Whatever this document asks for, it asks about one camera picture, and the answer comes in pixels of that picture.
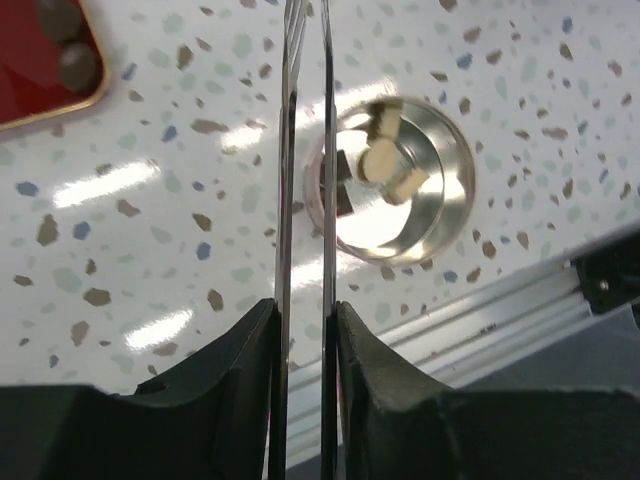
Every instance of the red tray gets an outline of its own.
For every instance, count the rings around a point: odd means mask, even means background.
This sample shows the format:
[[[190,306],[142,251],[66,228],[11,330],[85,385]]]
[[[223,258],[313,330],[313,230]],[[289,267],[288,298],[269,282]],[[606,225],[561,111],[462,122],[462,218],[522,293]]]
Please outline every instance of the red tray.
[[[84,0],[78,5],[88,28],[81,41],[99,63],[100,82],[85,94],[66,90],[58,79],[61,46],[43,33],[33,0],[0,0],[0,130],[88,107],[105,93],[109,70]]]

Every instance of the terrazzo surface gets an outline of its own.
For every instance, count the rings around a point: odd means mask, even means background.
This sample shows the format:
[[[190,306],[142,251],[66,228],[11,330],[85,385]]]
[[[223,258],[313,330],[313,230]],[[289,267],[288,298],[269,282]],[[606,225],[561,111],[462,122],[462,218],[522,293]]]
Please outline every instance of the terrazzo surface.
[[[107,97],[0,132],[2,383],[129,393],[271,296],[284,2],[90,0]],[[292,368],[320,357],[322,239],[302,174],[322,135],[320,18],[300,73]],[[374,332],[640,220],[640,3],[332,3],[338,110],[426,98],[474,149],[476,200],[411,268],[341,254]]]

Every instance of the brown bead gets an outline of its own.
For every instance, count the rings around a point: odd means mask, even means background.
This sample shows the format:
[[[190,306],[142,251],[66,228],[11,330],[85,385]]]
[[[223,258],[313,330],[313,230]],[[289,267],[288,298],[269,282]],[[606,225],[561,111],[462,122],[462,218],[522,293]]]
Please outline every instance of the brown bead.
[[[70,42],[80,36],[84,18],[69,0],[36,0],[36,11],[42,31],[52,42]]]
[[[95,53],[84,43],[64,48],[58,64],[62,86],[73,93],[86,93],[95,84],[98,61]]]

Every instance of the gold trim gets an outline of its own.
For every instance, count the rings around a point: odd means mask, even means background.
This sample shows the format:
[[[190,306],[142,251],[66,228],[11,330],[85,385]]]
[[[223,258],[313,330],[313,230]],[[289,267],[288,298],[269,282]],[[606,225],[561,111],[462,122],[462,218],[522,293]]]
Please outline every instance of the gold trim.
[[[109,83],[111,82],[111,69],[109,68],[109,64],[107,62],[107,56],[105,54],[102,42],[100,41],[100,37],[98,37],[95,33],[93,19],[91,18],[91,15],[89,14],[89,10],[86,6],[86,0],[78,0],[78,3],[80,4],[80,9],[82,10],[84,18],[87,21],[87,27],[89,27],[89,33],[93,37],[93,40],[96,44],[96,49],[98,50],[98,56],[100,57],[100,60],[102,60],[102,81],[100,82],[100,85],[98,85],[98,88],[96,89],[95,92],[93,92],[93,94],[90,97],[85,98],[84,100],[81,100],[78,103],[67,105],[61,108],[56,108],[54,110],[47,110],[46,112],[38,113],[36,115],[30,115],[30,116],[21,118],[20,120],[13,120],[9,123],[0,124],[0,131],[8,130],[14,127],[20,127],[23,125],[28,125],[30,123],[38,122],[40,120],[45,120],[47,118],[57,117],[58,115],[64,115],[65,113],[71,113],[78,110],[82,110],[83,108],[90,107],[96,102],[98,102],[98,100],[104,97],[104,94],[107,93],[107,88],[109,87]]]

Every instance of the circular metal container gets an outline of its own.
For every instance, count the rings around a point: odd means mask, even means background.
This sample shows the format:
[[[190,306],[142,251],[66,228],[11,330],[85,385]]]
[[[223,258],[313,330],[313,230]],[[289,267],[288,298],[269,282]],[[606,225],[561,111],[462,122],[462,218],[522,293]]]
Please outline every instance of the circular metal container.
[[[362,178],[360,160],[369,149],[376,111],[401,107],[395,139],[395,170],[376,184]],[[338,246],[363,260],[384,265],[423,262],[448,245],[462,229],[475,194],[473,155],[460,130],[442,112],[421,100],[390,97],[353,108],[340,116],[338,148]],[[306,205],[323,228],[324,138],[305,171]],[[389,202],[385,191],[412,169],[428,178],[411,198]]]

